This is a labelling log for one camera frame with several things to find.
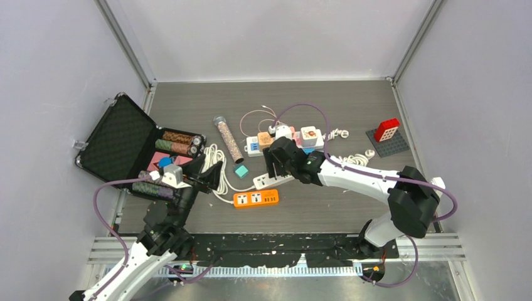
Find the tan cube socket adapter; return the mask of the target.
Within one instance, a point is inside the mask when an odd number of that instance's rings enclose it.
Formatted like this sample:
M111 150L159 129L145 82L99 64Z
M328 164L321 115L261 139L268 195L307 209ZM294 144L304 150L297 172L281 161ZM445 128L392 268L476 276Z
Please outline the tan cube socket adapter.
M259 132L257 134L257 141L260 151L270 147L274 140L275 138L272 137L268 132Z

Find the white cube socket adapter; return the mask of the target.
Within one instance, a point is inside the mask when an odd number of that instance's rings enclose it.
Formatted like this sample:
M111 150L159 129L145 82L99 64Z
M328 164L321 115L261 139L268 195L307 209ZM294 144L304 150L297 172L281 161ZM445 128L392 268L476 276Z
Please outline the white cube socket adapter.
M314 126L302 127L300 129L300 139L302 147L314 147L320 135Z

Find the blue plug adapter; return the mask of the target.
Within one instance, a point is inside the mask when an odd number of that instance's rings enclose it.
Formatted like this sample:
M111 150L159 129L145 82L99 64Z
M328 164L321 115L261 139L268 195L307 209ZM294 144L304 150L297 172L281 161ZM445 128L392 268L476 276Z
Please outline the blue plug adapter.
M303 148L303 151L304 151L305 154L308 155L308 154L310 154L311 152L315 151L315 149L314 149L314 148Z

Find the pink cube socket adapter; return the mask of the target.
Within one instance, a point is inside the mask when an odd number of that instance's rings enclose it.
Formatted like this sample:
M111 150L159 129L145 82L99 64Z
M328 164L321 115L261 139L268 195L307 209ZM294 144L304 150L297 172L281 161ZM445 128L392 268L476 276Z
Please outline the pink cube socket adapter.
M301 133L299 131L296 131L295 128L290 127L292 131L292 140L295 142L296 146L301 148Z

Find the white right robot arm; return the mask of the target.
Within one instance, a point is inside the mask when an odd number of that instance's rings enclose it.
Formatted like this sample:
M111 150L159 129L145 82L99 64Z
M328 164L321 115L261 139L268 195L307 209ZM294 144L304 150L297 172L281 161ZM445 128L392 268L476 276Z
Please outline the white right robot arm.
M434 220L440 198L414 167L386 171L343 162L321 150L306 154L285 137L263 153L269 177L292 176L303 184L343 188L388 206L383 216L363 226L354 244L365 258L381 254L389 241L403 235L424 238Z

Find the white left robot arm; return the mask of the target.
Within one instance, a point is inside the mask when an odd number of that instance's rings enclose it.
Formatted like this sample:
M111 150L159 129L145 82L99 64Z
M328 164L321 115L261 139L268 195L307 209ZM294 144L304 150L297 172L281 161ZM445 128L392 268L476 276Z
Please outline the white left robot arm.
M184 228L199 193L216 191L223 161L205 168L205 155L182 165L168 164L146 177L115 180L102 184L93 195L98 219L121 244L124 256L99 282L86 290L77 290L69 300L130 300L165 264L187 259L193 252L194 238ZM103 219L97 204L99 192L107 186L150 184L164 190L156 196L144 217L144 228L132 246Z

